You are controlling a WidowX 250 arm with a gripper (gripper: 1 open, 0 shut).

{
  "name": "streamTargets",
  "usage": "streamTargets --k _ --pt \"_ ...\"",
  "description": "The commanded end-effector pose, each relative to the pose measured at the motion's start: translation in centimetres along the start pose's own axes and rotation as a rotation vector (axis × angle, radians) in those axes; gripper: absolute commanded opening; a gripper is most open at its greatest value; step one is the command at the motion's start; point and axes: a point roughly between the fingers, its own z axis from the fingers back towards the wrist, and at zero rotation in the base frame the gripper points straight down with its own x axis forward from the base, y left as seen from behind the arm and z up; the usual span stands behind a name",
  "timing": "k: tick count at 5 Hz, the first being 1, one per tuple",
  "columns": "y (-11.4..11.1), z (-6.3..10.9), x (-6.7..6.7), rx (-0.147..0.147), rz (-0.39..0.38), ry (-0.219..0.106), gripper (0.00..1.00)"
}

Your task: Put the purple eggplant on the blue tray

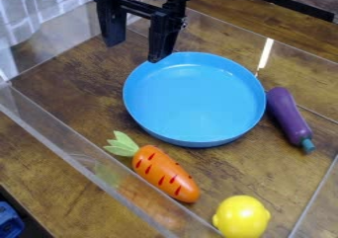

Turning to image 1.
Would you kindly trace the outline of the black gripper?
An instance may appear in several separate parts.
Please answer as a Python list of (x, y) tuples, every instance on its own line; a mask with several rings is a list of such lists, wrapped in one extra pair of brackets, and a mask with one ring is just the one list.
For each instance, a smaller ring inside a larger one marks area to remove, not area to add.
[(149, 61), (153, 63), (159, 62), (173, 53), (187, 1), (167, 0), (162, 13), (157, 12), (154, 6), (143, 5), (135, 0), (95, 0), (100, 32), (106, 45), (112, 47), (126, 40), (127, 12), (122, 6), (126, 6), (134, 14), (143, 18), (149, 18), (157, 12), (151, 18)]

